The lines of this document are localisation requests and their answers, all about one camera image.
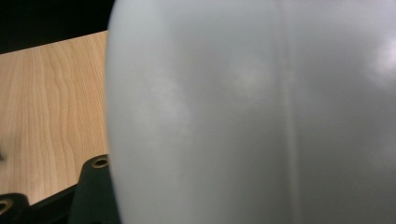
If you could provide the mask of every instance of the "glossy white plastic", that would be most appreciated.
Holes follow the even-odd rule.
[[[396,223],[396,2],[118,0],[123,223]]]

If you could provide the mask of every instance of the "screw hole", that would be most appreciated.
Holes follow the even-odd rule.
[[[12,204],[13,202],[10,199],[0,200],[0,215],[8,211],[8,209],[12,207]]]
[[[93,168],[102,168],[108,166],[108,160],[106,158],[99,158],[92,163]]]

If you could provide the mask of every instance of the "brass ring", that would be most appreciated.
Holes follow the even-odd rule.
[[[8,211],[14,202],[11,199],[2,199],[0,200],[0,216],[3,215],[6,211]]]
[[[96,169],[103,168],[105,166],[108,166],[108,160],[104,157],[98,158],[92,162],[91,166]]]

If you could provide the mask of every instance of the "wooden surface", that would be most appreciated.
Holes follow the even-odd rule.
[[[105,43],[98,33],[0,55],[0,194],[36,203],[107,153]]]

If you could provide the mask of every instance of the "metal grommet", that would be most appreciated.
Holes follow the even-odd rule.
[[[108,166],[108,160],[104,157],[98,158],[92,162],[91,166],[96,169],[103,168],[105,166]]]
[[[14,202],[11,199],[2,199],[0,200],[0,216],[3,215],[6,211],[8,211]]]

